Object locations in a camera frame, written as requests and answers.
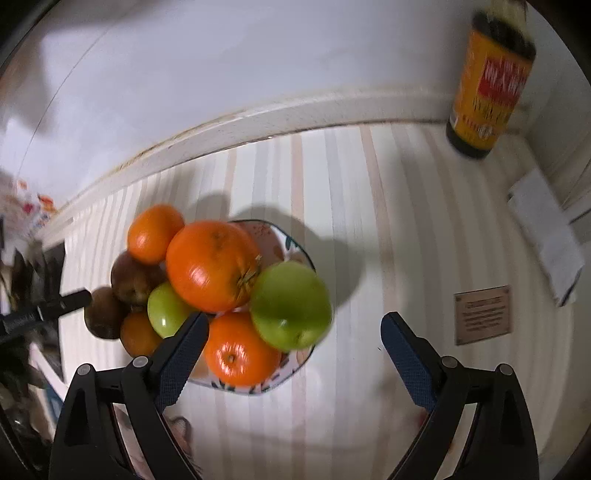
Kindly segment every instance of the red label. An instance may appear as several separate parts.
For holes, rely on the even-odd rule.
[[[506,58],[487,57],[478,93],[495,103],[514,107],[519,100],[529,70]]]

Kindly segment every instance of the sauce bottle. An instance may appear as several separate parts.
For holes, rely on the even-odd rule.
[[[527,33],[525,0],[491,0],[476,11],[464,71],[446,125],[462,154],[483,158],[503,133],[521,96],[535,46]]]

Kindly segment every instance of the patterned bowl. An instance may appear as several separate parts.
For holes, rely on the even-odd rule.
[[[265,220],[234,220],[233,222],[249,233],[258,245],[262,257],[261,267],[263,269],[285,260],[293,260],[315,270],[314,264],[306,251],[277,225]],[[294,350],[290,353],[284,353],[281,357],[279,368],[263,383],[250,388],[234,387],[225,384],[209,371],[203,357],[200,357],[197,361],[189,377],[189,381],[227,392],[242,395],[258,395],[282,384],[296,373],[306,363],[306,360],[309,359],[313,350],[314,346],[311,346],[305,350]]]

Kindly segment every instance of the screw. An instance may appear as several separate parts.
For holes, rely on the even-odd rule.
[[[87,373],[90,372],[90,365],[89,364],[82,364],[81,366],[78,367],[78,370],[76,370],[76,372],[78,373],[78,375],[86,375]]]
[[[501,370],[501,373],[503,375],[513,375],[513,369],[511,368],[510,365],[501,364],[501,366],[499,367],[499,370]]]
[[[134,358],[134,361],[132,362],[133,366],[135,368],[142,368],[145,367],[146,365],[148,365],[148,357],[146,356],[138,356],[136,358]]]
[[[455,358],[453,358],[452,356],[444,356],[441,359],[441,362],[443,365],[445,365],[448,368],[456,368],[457,367],[457,360]]]

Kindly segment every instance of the white wall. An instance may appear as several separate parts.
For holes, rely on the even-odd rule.
[[[553,60],[553,85],[527,139],[559,200],[569,207],[591,188],[591,169],[584,170],[591,159],[591,85],[564,44],[553,45]]]
[[[540,453],[541,480],[554,478],[591,423],[591,242],[582,248],[586,265],[575,290],[569,376],[550,441]]]
[[[346,88],[454,94],[486,0],[62,0],[0,79],[0,166],[58,206],[172,135],[276,99]],[[535,12],[522,105],[556,82]]]

